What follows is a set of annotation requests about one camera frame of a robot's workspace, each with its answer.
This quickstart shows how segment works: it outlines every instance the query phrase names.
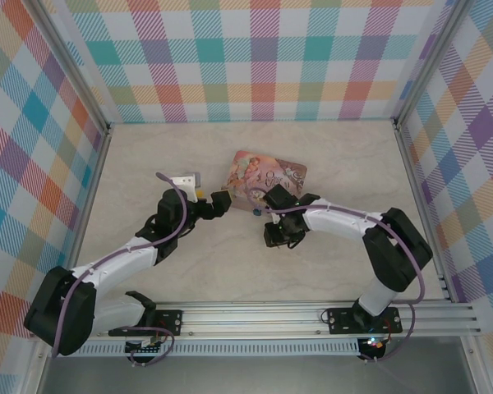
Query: beige marble floor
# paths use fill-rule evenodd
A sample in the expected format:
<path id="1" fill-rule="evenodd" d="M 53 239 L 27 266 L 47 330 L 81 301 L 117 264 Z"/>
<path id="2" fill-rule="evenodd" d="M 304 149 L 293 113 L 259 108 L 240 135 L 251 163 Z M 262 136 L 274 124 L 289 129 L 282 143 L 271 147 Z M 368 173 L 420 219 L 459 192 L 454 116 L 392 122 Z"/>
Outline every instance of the beige marble floor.
<path id="1" fill-rule="evenodd" d="M 421 227 L 388 121 L 189 123 L 116 126 L 79 264 L 128 241 L 156 210 L 171 176 L 198 170 L 208 195 L 220 189 L 239 149 L 308 166 L 304 192 L 384 212 L 403 209 Z M 353 300 L 373 278 L 361 242 L 309 233 L 294 250 L 265 247 L 265 218 L 231 209 L 199 221 L 160 265 L 136 274 L 111 296 L 138 290 L 156 301 Z M 433 264 L 426 298 L 441 298 Z M 414 297 L 418 284 L 404 296 Z"/>

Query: silver metal piece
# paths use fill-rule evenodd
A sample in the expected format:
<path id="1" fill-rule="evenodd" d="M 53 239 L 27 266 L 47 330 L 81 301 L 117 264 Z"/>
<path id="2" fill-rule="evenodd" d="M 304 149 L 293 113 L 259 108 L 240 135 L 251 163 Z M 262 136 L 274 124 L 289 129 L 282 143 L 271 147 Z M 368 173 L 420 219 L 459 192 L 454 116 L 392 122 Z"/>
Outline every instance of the silver metal piece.
<path id="1" fill-rule="evenodd" d="M 102 96 L 104 108 L 106 109 L 106 117 L 114 123 L 123 123 L 121 114 L 117 109 L 117 105 L 113 101 L 113 96 L 109 93 L 106 81 L 100 74 L 100 70 L 97 67 L 88 45 L 84 40 L 84 37 L 76 24 L 69 7 L 66 4 L 66 0 L 53 0 L 52 3 L 57 10 L 57 14 L 69 34 L 71 41 L 73 41 L 77 52 L 81 55 L 84 67 L 90 74 L 93 85 Z"/>
<path id="2" fill-rule="evenodd" d="M 196 188 L 199 189 L 201 185 L 200 172 L 193 172 L 193 175 L 196 177 Z"/>
<path id="3" fill-rule="evenodd" d="M 79 98 L 90 113 L 93 122 L 98 128 L 104 131 L 104 134 L 107 133 L 106 125 L 108 121 L 100 110 L 97 100 L 91 93 L 90 87 L 86 84 L 69 48 L 58 33 L 44 5 L 41 4 L 40 0 L 25 0 L 23 3 L 33 18 L 33 21 L 35 21 L 36 26 L 46 38 L 46 41 L 48 41 L 51 52 L 58 59 L 64 74 L 66 74 L 66 77 L 75 88 Z"/>
<path id="4" fill-rule="evenodd" d="M 458 0 L 455 2 L 453 9 L 451 10 L 448 20 L 444 23 L 444 27 L 433 45 L 433 49 L 427 56 L 427 59 L 420 71 L 420 74 L 412 84 L 412 88 L 405 99 L 404 105 L 398 115 L 398 123 L 403 125 L 407 120 L 413 109 L 417 106 L 420 97 L 422 96 L 429 80 L 433 76 L 436 68 L 440 65 L 442 58 L 447 52 L 448 47 L 451 45 L 451 41 L 460 28 L 463 19 L 469 12 L 469 9 L 473 5 L 474 0 Z"/>
<path id="5" fill-rule="evenodd" d="M 471 372 L 473 384 L 481 394 L 493 394 L 493 369 L 488 369 L 489 355 L 483 351 L 480 337 L 462 337 L 465 354 L 464 368 Z"/>
<path id="6" fill-rule="evenodd" d="M 194 173 L 185 176 L 171 176 L 170 181 L 187 194 L 188 201 L 197 202 L 197 180 Z"/>
<path id="7" fill-rule="evenodd" d="M 97 159 L 97 165 L 91 177 L 90 191 L 85 199 L 84 208 L 79 216 L 79 224 L 75 234 L 75 240 L 73 240 L 73 245 L 71 247 L 69 257 L 64 264 L 64 268 L 72 269 L 76 266 L 76 262 L 79 259 L 79 253 L 81 252 L 82 241 L 84 240 L 85 229 L 88 226 L 88 221 L 90 220 L 91 209 L 93 208 L 93 202 L 95 194 L 97 193 L 97 188 L 99 187 L 100 174 L 104 167 L 104 162 L 106 161 L 106 156 L 108 155 L 108 148 L 111 142 L 111 135 L 103 135 L 99 150 L 99 158 Z"/>
<path id="8" fill-rule="evenodd" d="M 25 346 L 31 346 L 31 358 L 25 367 L 25 374 L 23 374 L 23 380 L 19 385 L 20 391 L 18 392 L 20 394 L 31 394 L 37 392 L 40 386 L 46 359 L 49 355 L 49 345 L 40 339 L 36 339 L 25 343 Z"/>
<path id="9" fill-rule="evenodd" d="M 352 302 L 230 302 L 230 303 L 167 303 L 158 309 L 183 311 L 184 331 L 178 339 L 317 339 L 332 338 L 318 316 L 328 308 L 349 308 Z M 393 337 L 403 337 L 411 323 L 411 310 L 398 305 L 404 330 Z M 461 337 L 479 335 L 480 328 L 469 304 L 442 301 L 422 301 L 415 306 L 417 323 L 415 337 Z M 336 338 L 371 337 L 343 334 Z M 103 334 L 101 338 L 113 339 Z"/>
<path id="10" fill-rule="evenodd" d="M 400 150 L 400 155 L 402 156 L 403 165 L 405 167 L 405 172 L 408 176 L 409 185 L 411 186 L 412 196 L 414 197 L 415 203 L 417 205 L 418 214 L 420 215 L 420 220 L 422 221 L 422 227 L 426 233 L 427 243 L 433 251 L 433 263 L 435 264 L 436 273 L 440 275 L 440 284 L 447 290 L 447 296 L 458 302 L 458 295 L 452 286 L 447 286 L 446 282 L 451 278 L 451 274 L 444 264 L 444 252 L 440 248 L 440 243 L 436 240 L 436 234 L 433 231 L 431 225 L 430 214 L 422 195 L 422 191 L 418 187 L 417 178 L 415 177 L 413 168 L 414 163 L 411 161 L 411 157 L 408 154 L 408 147 L 405 144 L 401 130 L 396 128 L 393 124 L 395 130 L 394 136 L 396 137 L 396 142 Z"/>

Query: colorful checkered backdrop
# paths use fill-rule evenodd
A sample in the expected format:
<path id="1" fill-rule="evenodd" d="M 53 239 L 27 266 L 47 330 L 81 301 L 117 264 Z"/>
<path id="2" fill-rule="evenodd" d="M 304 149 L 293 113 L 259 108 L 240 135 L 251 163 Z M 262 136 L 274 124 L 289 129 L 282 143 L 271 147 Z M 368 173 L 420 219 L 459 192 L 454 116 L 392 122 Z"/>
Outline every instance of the colorful checkered backdrop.
<path id="1" fill-rule="evenodd" d="M 493 0 L 477 1 L 405 138 L 445 264 L 473 302 L 493 368 Z"/>
<path id="2" fill-rule="evenodd" d="M 23 318 L 66 261 L 100 141 L 21 1 L 0 0 L 0 394 L 20 381 Z"/>
<path id="3" fill-rule="evenodd" d="M 110 101 L 122 121 L 143 122 L 389 118 L 426 17 L 444 1 L 44 3 L 107 117 Z M 78 39 L 96 70 L 84 66 Z M 101 81 L 91 78 L 98 72 Z"/>

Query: metal extrusion rail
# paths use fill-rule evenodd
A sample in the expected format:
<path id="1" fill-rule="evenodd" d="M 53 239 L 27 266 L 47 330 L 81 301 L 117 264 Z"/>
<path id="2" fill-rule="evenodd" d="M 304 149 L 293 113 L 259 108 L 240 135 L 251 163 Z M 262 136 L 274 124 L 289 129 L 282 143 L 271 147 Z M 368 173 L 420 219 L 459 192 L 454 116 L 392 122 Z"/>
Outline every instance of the metal extrusion rail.
<path id="1" fill-rule="evenodd" d="M 330 335 L 320 321 L 327 308 L 347 308 L 352 302 L 228 302 L 159 304 L 158 309 L 181 309 L 182 332 L 172 355 L 354 355 L 357 338 L 365 334 Z M 424 301 L 415 307 L 414 337 L 464 337 L 480 334 L 469 304 Z M 399 305 L 405 336 L 411 310 Z M 125 341 L 145 337 L 90 338 L 75 357 L 123 355 Z"/>

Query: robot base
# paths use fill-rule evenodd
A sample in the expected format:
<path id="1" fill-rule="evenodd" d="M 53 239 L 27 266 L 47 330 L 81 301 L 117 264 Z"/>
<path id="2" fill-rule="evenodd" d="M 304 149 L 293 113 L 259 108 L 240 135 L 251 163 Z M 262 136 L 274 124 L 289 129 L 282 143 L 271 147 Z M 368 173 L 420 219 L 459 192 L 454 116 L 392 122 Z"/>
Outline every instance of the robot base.
<path id="1" fill-rule="evenodd" d="M 182 311 L 180 309 L 175 310 L 154 310 L 150 312 L 153 314 L 151 317 L 151 322 L 144 324 L 137 324 L 136 327 L 158 327 L 164 328 L 170 331 L 175 337 L 181 335 L 182 326 Z M 155 336 L 157 332 L 155 331 L 138 331 L 131 329 L 122 330 L 120 328 L 115 328 L 114 330 L 108 331 L 110 337 L 147 337 Z"/>
<path id="2" fill-rule="evenodd" d="M 398 308 L 385 308 L 380 316 L 376 316 L 370 329 L 363 328 L 353 317 L 352 308 L 329 308 L 326 310 L 326 323 L 330 334 L 400 334 L 402 321 Z"/>

